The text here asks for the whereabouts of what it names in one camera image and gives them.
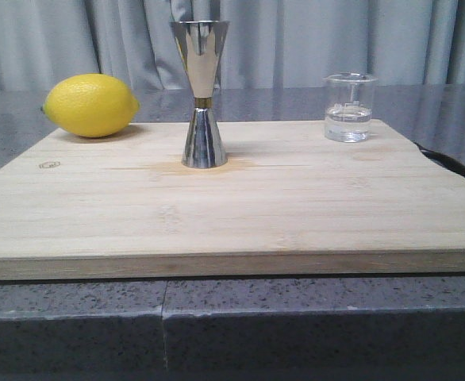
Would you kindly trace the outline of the clear glass measuring beaker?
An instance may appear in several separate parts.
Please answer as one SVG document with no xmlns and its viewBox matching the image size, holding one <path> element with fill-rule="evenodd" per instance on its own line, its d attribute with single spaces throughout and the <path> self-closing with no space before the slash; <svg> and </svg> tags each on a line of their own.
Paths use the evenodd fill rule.
<svg viewBox="0 0 465 381">
<path fill-rule="evenodd" d="M 344 143 L 368 139 L 377 78 L 343 72 L 324 78 L 326 138 Z"/>
</svg>

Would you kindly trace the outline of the steel double jigger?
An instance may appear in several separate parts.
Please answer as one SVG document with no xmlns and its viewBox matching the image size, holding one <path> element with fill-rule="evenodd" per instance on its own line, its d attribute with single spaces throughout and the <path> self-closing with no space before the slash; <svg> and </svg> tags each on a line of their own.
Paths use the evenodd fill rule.
<svg viewBox="0 0 465 381">
<path fill-rule="evenodd" d="M 186 136 L 182 164 L 208 169 L 227 162 L 213 115 L 213 91 L 225 44 L 227 21 L 173 21 L 179 55 L 194 96 L 194 110 Z"/>
</svg>

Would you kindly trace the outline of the wooden cutting board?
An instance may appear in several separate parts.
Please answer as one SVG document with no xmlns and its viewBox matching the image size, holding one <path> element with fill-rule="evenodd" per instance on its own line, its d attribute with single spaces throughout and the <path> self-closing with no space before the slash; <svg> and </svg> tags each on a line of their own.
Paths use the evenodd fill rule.
<svg viewBox="0 0 465 381">
<path fill-rule="evenodd" d="M 57 130 L 0 169 L 0 280 L 465 271 L 465 178 L 384 122 L 223 122 L 213 169 L 186 129 Z"/>
</svg>

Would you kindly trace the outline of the yellow lemon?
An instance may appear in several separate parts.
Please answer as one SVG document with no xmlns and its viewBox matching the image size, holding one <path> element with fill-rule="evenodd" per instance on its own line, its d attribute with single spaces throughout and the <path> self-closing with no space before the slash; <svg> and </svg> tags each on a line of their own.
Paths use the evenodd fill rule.
<svg viewBox="0 0 465 381">
<path fill-rule="evenodd" d="M 107 137 L 123 130 L 140 103 L 120 79 L 90 73 L 57 83 L 41 110 L 53 123 L 81 137 Z"/>
</svg>

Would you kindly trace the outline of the grey curtain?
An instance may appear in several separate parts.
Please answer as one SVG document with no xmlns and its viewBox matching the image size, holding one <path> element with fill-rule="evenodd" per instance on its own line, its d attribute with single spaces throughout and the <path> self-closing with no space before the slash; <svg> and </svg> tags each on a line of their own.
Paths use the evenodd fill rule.
<svg viewBox="0 0 465 381">
<path fill-rule="evenodd" d="M 227 89 L 319 87 L 344 71 L 465 83 L 465 1 L 0 1 L 0 90 L 88 72 L 183 89 L 171 23 L 208 20 L 229 23 Z"/>
</svg>

